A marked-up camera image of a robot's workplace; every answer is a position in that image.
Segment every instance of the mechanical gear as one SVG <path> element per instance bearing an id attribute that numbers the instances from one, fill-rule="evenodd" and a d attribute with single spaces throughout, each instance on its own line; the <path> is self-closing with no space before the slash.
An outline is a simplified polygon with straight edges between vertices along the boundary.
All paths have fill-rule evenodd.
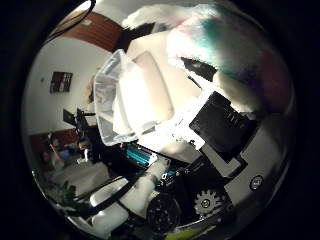
<path id="1" fill-rule="evenodd" d="M 216 191 L 202 191 L 200 194 L 197 194 L 194 208 L 200 216 L 215 214 L 221 209 L 224 200 L 225 196 L 219 196 Z"/>

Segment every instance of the framed picture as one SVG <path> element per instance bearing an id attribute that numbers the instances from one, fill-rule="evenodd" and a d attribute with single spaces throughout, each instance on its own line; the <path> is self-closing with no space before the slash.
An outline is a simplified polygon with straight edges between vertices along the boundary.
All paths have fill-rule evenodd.
<path id="1" fill-rule="evenodd" d="M 72 73 L 68 72 L 53 72 L 50 93 L 69 92 L 72 75 Z"/>

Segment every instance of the white plastic container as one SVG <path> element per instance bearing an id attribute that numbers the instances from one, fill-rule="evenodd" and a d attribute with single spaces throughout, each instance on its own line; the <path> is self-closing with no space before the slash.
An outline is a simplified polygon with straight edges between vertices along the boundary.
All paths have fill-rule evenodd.
<path id="1" fill-rule="evenodd" d="M 148 52 L 131 60 L 117 50 L 95 76 L 94 103 L 107 146 L 136 140 L 173 115 L 167 87 Z"/>

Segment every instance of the wall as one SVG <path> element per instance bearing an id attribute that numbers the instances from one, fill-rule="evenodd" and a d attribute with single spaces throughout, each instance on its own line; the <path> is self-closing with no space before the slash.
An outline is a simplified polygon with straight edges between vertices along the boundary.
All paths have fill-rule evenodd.
<path id="1" fill-rule="evenodd" d="M 121 25 L 130 13 L 134 12 L 143 5 L 152 5 L 157 3 L 163 4 L 179 4 L 179 3 L 212 3 L 212 0 L 101 0 L 97 1 L 94 11 L 100 13 L 116 23 Z"/>
<path id="2" fill-rule="evenodd" d="M 62 110 L 84 108 L 83 93 L 88 81 L 111 55 L 92 44 L 60 37 L 42 48 L 28 77 L 25 90 L 23 124 L 27 134 L 70 129 L 62 121 Z M 71 72 L 70 92 L 49 93 L 54 71 Z"/>

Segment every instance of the wire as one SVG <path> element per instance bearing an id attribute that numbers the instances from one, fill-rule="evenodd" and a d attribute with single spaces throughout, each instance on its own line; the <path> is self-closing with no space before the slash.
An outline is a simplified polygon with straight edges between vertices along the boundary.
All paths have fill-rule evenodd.
<path id="1" fill-rule="evenodd" d="M 104 182 L 103 184 L 99 185 L 98 187 L 88 191 L 88 192 L 85 192 L 79 196 L 76 196 L 74 201 L 76 203 L 80 202 L 81 200 L 85 199 L 86 197 L 88 196 L 91 196 L 92 193 L 100 190 L 101 188 L 105 187 L 105 186 L 108 186 L 109 184 L 113 183 L 113 182 L 116 182 L 118 180 L 121 180 L 121 179 L 124 179 L 125 177 L 123 176 L 118 176 L 116 178 L 113 178 L 113 179 L 108 179 L 106 182 Z M 51 201 L 53 204 L 60 204 L 59 202 L 57 202 L 54 198 L 52 198 L 50 195 L 48 195 L 47 193 L 44 194 L 45 198 L 48 199 L 49 201 Z"/>
<path id="2" fill-rule="evenodd" d="M 111 195 L 109 198 L 107 198 L 106 200 L 102 201 L 101 203 L 99 203 L 98 205 L 96 205 L 95 207 L 86 209 L 84 211 L 80 211 L 80 212 L 74 212 L 74 211 L 67 211 L 67 214 L 69 216 L 75 216 L 75 217 L 82 217 L 84 219 L 89 218 L 90 216 L 96 215 L 98 214 L 100 211 L 108 208 L 109 206 L 111 206 L 113 203 L 117 202 L 117 200 L 119 200 L 120 198 L 122 198 L 138 181 L 138 179 L 146 172 L 146 170 L 144 171 L 140 171 L 139 173 L 137 173 L 130 182 L 126 183 L 122 188 L 120 188 L 117 192 L 115 192 L 113 195 Z"/>
<path id="3" fill-rule="evenodd" d="M 90 7 L 88 8 L 87 11 L 82 12 L 82 13 L 78 14 L 77 16 L 75 16 L 75 17 L 73 17 L 73 18 L 71 18 L 71 19 L 66 20 L 65 22 L 63 22 L 63 23 L 60 24 L 59 26 L 64 25 L 64 24 L 66 24 L 67 22 L 69 22 L 69 21 L 71 21 L 71 20 L 73 20 L 73 19 L 75 19 L 75 18 L 78 18 L 79 16 L 81 16 L 81 15 L 83 15 L 83 14 L 85 13 L 84 16 L 83 16 L 80 20 L 78 20 L 77 22 L 71 24 L 70 26 L 66 27 L 65 29 L 62 29 L 62 30 L 60 30 L 60 31 L 58 31 L 58 32 L 55 32 L 55 33 L 49 35 L 48 38 L 47 38 L 47 40 L 43 43 L 42 46 L 48 44 L 49 42 L 51 42 L 51 41 L 54 40 L 55 38 L 61 36 L 62 34 L 66 33 L 67 31 L 69 31 L 70 29 L 74 28 L 74 27 L 77 26 L 79 23 L 81 23 L 81 22 L 92 12 L 94 6 L 96 5 L 96 0 L 90 0 L 90 1 L 91 1 L 91 5 L 90 5 Z"/>
<path id="4" fill-rule="evenodd" d="M 202 87 L 200 86 L 199 83 L 196 82 L 196 80 L 194 80 L 191 76 L 188 76 L 188 78 L 200 89 L 202 89 Z"/>

